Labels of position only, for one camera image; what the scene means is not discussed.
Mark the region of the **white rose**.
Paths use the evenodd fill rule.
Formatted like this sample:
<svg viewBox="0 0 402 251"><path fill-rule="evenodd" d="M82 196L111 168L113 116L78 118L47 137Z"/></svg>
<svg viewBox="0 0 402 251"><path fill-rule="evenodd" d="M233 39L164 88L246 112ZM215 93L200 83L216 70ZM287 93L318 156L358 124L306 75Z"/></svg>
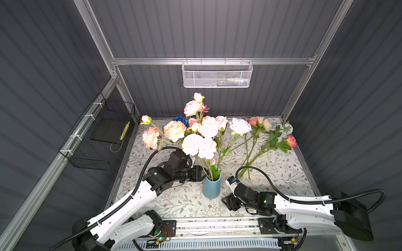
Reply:
<svg viewBox="0 0 402 251"><path fill-rule="evenodd" d="M226 129L229 128L231 130L231 135L233 138L229 141L227 145L224 145L224 135ZM220 166L224 158L226 158L231 152L233 152L238 146L235 146L235 143L245 134L251 132L251 124L244 119L241 118L232 118L228 122L228 126L226 128L221 128L218 131L218 136L215 138L217 143L217 151L218 151L218 160L216 163L216 167L218 171L220 171Z"/></svg>

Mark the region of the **pink peony stem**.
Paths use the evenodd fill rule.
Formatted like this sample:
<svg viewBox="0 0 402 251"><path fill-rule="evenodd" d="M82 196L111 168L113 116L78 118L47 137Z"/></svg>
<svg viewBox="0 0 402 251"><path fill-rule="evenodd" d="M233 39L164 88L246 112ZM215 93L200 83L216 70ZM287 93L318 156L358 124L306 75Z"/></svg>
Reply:
<svg viewBox="0 0 402 251"><path fill-rule="evenodd" d="M210 116L203 117L202 119L189 119L189 128L194 133L199 133L204 138L213 138L218 134L219 122Z"/></svg>

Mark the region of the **cream double peony stem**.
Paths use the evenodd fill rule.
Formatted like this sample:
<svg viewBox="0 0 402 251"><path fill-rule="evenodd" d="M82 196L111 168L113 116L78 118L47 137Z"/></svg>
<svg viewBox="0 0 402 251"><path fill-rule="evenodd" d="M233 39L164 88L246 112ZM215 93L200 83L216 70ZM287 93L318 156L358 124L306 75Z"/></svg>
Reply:
<svg viewBox="0 0 402 251"><path fill-rule="evenodd" d="M186 155L194 156L200 162L210 181L214 182L219 179L220 171L217 168L215 159L217 143L212 138L190 134L184 138L182 150Z"/></svg>

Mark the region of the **blue ceramic vase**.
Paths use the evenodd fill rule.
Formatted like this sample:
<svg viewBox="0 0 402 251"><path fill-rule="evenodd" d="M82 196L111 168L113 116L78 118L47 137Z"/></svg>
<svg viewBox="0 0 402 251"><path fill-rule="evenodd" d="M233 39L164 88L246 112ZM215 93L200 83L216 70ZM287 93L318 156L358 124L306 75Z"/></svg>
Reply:
<svg viewBox="0 0 402 251"><path fill-rule="evenodd" d="M211 181L208 177L203 180L203 194L208 199L215 199L219 196L221 190L221 176L216 181Z"/></svg>

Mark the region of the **pink multi-bloom rose stem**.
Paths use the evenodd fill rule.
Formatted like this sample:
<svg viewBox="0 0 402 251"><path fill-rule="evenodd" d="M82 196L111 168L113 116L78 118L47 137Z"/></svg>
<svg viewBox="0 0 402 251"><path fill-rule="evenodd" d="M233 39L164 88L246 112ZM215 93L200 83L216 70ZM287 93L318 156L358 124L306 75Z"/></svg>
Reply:
<svg viewBox="0 0 402 251"><path fill-rule="evenodd" d="M209 108L204 104L204 96L201 93L194 93L193 100L189 101L184 107L185 117L202 118L209 112Z"/></svg>

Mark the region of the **blue rose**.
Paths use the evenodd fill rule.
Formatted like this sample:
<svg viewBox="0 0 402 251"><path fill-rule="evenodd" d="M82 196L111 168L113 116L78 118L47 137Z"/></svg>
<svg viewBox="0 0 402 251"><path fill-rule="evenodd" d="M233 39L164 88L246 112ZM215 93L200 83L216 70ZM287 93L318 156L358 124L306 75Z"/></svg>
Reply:
<svg viewBox="0 0 402 251"><path fill-rule="evenodd" d="M173 119L174 121L182 122L187 128L189 127L188 120L185 117L177 116Z"/></svg>

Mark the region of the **pink spray rose stem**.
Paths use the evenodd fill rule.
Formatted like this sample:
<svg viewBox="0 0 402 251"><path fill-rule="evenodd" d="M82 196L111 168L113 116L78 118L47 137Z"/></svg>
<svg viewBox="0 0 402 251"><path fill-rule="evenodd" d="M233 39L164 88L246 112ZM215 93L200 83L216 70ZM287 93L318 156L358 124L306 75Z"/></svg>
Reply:
<svg viewBox="0 0 402 251"><path fill-rule="evenodd" d="M140 124L149 126L142 134L142 142L151 150L160 151L168 144L179 146L188 135L188 128L179 121L172 120L164 127L158 127L150 116L143 115Z"/></svg>

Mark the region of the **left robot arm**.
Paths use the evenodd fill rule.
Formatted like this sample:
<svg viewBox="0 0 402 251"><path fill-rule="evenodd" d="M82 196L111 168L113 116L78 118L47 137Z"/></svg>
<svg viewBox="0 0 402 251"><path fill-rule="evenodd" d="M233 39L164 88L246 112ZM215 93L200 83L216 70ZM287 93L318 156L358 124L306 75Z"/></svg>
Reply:
<svg viewBox="0 0 402 251"><path fill-rule="evenodd" d="M163 221L154 210L133 221L129 218L171 189L175 182L201 182L204 178L203 168L173 147L166 162L151 168L144 166L133 190L99 215L88 221L78 220L73 225L73 248L76 251L114 251L139 237L158 235Z"/></svg>

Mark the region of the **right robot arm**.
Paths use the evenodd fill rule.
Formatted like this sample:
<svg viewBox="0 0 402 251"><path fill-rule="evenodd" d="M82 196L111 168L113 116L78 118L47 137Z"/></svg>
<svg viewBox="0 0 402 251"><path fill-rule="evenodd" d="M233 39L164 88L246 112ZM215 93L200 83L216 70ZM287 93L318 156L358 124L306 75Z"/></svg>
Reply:
<svg viewBox="0 0 402 251"><path fill-rule="evenodd" d="M341 231L360 241L373 241L367 207L343 192L330 196L284 198L276 192L257 192L233 177L225 181L231 194L222 202L231 211L272 216L279 233L302 229Z"/></svg>

